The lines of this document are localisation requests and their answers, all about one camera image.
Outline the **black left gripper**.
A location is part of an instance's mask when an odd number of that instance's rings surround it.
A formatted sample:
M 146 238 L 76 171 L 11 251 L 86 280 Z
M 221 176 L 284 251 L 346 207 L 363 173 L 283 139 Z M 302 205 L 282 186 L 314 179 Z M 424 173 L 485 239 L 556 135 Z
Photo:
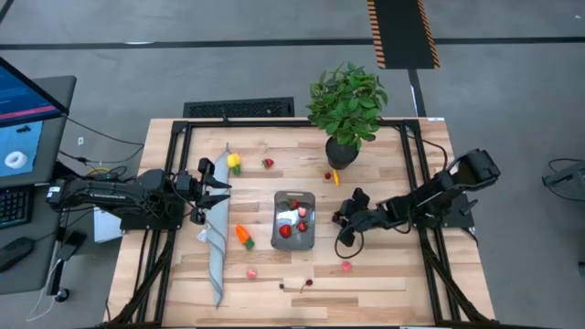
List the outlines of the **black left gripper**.
M 219 182 L 214 177 L 215 165 L 208 158 L 203 157 L 199 160 L 197 171 L 201 174 L 201 182 L 204 185 L 213 188 L 231 188 L 231 185 Z M 206 210 L 229 198 L 229 195 L 206 195 L 204 185 L 187 171 L 179 171 L 175 177 L 175 191 L 192 208 L 190 221 L 197 225 L 206 223 Z

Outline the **orange toy carrot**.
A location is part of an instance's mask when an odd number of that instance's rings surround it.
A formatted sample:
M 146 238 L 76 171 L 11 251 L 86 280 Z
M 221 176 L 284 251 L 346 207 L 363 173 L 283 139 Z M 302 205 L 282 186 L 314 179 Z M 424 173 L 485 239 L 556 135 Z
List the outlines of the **orange toy carrot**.
M 245 249 L 252 250 L 255 243 L 250 233 L 241 225 L 237 225 L 235 231 L 239 242 L 245 247 Z

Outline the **grey translucent plastic container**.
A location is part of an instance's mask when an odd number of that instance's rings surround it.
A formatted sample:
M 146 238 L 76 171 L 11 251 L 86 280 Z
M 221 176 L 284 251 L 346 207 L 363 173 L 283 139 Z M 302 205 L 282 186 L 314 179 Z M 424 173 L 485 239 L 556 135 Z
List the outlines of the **grey translucent plastic container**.
M 289 200 L 297 199 L 299 207 L 304 207 L 307 214 L 301 218 L 298 214 L 298 208 L 289 209 Z M 297 224 L 300 221 L 306 221 L 308 229 L 300 232 Z M 284 239 L 280 233 L 281 225 L 291 225 L 292 235 Z M 274 195 L 273 221 L 271 245 L 274 249 L 288 251 L 307 251 L 314 247 L 315 242 L 315 197 L 310 192 L 299 191 L 278 191 Z

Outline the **grey rolled towel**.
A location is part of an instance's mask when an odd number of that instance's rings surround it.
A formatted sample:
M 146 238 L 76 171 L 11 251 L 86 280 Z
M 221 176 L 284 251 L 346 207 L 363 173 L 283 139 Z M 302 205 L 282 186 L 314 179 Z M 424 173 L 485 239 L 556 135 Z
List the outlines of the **grey rolled towel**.
M 215 161 L 214 178 L 227 183 L 229 178 L 228 156 L 226 149 Z M 228 188 L 213 188 L 212 196 L 228 195 Z M 229 233 L 229 201 L 227 199 L 213 206 L 207 213 L 206 241 L 209 245 L 209 280 L 212 286 L 213 303 L 218 308 L 223 299 L 223 273 L 227 253 L 227 239 Z

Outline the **black plant pot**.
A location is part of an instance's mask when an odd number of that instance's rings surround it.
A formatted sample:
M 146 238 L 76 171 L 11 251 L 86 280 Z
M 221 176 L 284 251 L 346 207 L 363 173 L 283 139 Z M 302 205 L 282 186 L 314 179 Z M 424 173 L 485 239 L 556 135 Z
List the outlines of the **black plant pot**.
M 358 150 L 354 144 L 339 144 L 336 138 L 330 137 L 325 144 L 325 154 L 333 169 L 343 170 L 357 159 Z

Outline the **green leafy plant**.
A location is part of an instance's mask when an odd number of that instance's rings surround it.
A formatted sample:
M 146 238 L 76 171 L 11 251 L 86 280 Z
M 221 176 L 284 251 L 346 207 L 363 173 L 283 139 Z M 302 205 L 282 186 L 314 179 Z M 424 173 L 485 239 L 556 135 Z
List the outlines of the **green leafy plant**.
M 376 140 L 388 94 L 379 77 L 351 62 L 324 70 L 310 84 L 307 108 L 310 123 L 337 141 L 359 149 Z

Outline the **black phone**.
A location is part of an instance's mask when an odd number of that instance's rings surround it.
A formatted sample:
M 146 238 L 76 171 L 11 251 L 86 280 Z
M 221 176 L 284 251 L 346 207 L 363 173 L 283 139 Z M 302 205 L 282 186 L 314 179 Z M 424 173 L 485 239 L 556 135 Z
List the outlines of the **black phone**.
M 57 259 L 68 261 L 82 246 L 86 238 L 86 233 L 74 230 L 58 250 Z

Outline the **grey desk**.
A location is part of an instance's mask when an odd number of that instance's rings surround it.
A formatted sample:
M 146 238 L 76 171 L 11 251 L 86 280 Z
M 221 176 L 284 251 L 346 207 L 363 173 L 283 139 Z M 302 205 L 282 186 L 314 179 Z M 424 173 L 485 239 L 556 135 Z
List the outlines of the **grey desk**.
M 22 225 L 0 228 L 0 248 L 19 238 L 35 241 L 32 251 L 7 271 L 0 272 L 0 295 L 37 291 L 44 287 L 51 266 L 60 213 L 46 202 L 50 181 L 65 169 L 57 164 L 57 153 L 65 130 L 64 118 L 43 123 L 36 164 L 40 167 L 20 177 L 1 177 L 4 190 L 22 186 L 32 198 L 32 218 Z

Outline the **black hazard striped floor mat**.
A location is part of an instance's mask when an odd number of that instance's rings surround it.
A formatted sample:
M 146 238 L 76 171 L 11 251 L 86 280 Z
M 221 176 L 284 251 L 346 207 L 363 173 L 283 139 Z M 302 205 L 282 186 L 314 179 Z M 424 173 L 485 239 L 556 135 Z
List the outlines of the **black hazard striped floor mat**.
M 440 61 L 422 0 L 367 0 L 380 69 L 438 69 Z

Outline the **computer monitor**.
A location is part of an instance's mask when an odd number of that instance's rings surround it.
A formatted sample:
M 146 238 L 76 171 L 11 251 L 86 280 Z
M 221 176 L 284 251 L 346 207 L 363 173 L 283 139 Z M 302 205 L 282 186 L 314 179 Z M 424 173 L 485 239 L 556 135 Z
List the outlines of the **computer monitor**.
M 8 184 L 49 180 L 76 82 L 58 85 L 60 101 L 0 57 L 0 178 Z

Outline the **black keyboard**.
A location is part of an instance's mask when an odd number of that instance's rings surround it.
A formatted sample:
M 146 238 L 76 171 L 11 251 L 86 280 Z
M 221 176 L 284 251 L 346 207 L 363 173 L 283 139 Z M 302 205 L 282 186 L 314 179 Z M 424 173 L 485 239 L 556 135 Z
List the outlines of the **black keyboard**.
M 0 188 L 0 229 L 24 225 L 32 218 L 33 186 Z

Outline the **black computer mouse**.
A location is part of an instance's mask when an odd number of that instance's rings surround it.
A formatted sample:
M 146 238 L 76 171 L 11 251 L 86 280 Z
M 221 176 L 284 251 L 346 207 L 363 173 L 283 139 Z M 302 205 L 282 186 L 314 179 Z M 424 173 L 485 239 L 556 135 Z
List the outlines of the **black computer mouse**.
M 0 273 L 8 271 L 23 258 L 27 257 L 35 247 L 35 241 L 22 237 L 15 239 L 0 248 Z

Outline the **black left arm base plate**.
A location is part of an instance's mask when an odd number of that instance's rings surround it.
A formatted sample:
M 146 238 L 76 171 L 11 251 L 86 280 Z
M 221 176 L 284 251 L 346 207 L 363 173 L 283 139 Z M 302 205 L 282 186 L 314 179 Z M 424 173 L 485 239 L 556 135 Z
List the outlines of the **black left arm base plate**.
M 183 215 L 152 215 L 122 214 L 120 230 L 175 230 L 182 227 Z

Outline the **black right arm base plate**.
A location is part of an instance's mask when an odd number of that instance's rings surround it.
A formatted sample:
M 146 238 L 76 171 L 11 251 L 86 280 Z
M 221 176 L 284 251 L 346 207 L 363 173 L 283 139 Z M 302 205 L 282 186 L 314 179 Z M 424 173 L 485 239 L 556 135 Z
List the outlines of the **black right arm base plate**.
M 472 228 L 474 226 L 471 208 L 477 200 L 470 201 L 466 194 L 456 196 L 449 205 L 431 213 L 429 210 L 415 213 L 411 218 L 415 227 L 424 228 Z

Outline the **black aluminium table frame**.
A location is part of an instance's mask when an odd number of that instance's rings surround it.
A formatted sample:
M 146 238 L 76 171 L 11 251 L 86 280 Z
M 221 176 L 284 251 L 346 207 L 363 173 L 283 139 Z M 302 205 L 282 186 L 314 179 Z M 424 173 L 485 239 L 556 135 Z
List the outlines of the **black aluminium table frame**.
M 226 146 L 239 154 L 243 169 L 230 179 L 229 223 L 245 227 L 254 240 L 246 250 L 228 236 L 224 298 L 214 306 L 208 277 L 208 246 L 197 239 L 199 226 L 186 223 L 176 235 L 162 324 L 205 326 L 343 326 L 431 324 L 429 286 L 416 232 L 370 230 L 349 251 L 352 270 L 342 270 L 344 248 L 335 244 L 333 213 L 353 190 L 373 201 L 404 195 L 437 173 L 453 151 L 441 119 L 415 119 L 425 156 L 386 119 L 376 140 L 362 147 L 341 174 L 341 185 L 325 179 L 326 134 L 302 118 L 223 123 L 194 121 L 181 133 L 171 119 L 149 126 L 140 167 L 195 170 L 198 161 L 216 159 Z M 274 165 L 265 168 L 262 160 Z M 308 191 L 316 199 L 314 247 L 281 251 L 271 246 L 273 197 L 281 190 Z M 248 270 L 257 277 L 249 279 Z M 307 279 L 314 284 L 300 292 Z

